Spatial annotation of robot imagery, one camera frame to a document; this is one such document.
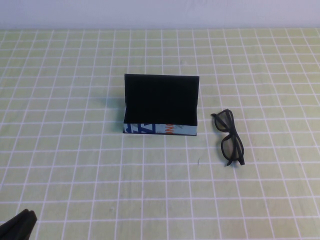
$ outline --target cutting mat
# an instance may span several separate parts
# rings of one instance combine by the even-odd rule
[[[319,239],[320,30],[0,31],[0,220],[36,240]],[[124,74],[200,75],[198,135],[123,135]],[[245,166],[225,167],[229,108]]]

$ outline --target black folded card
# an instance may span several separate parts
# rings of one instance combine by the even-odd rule
[[[197,135],[198,76],[125,74],[127,134]]]

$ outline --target black object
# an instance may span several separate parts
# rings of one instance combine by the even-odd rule
[[[189,126],[196,135],[199,76],[125,74],[124,84],[124,133],[166,134],[161,125],[168,125],[171,134],[193,135]],[[132,131],[132,124],[139,130]]]
[[[222,154],[228,160],[226,165],[229,166],[233,161],[245,165],[244,145],[237,133],[232,111],[225,109],[218,114],[213,113],[211,116],[214,117],[214,124],[219,131],[229,133],[221,142]]]
[[[25,209],[0,226],[0,240],[28,240],[36,222],[35,212]]]

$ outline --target yellow-green grid mat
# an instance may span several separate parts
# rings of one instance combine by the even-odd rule
[[[319,62],[316,28],[0,31],[0,220],[34,210],[32,240],[319,239]],[[123,135],[125,73],[200,75],[198,135]],[[226,108],[245,166],[225,167]]]

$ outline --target glasses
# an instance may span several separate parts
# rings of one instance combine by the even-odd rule
[[[226,165],[229,166],[233,161],[245,165],[244,145],[237,133],[232,111],[225,109],[218,114],[213,113],[211,116],[214,117],[214,124],[219,131],[229,133],[221,142],[222,154],[228,160]]]

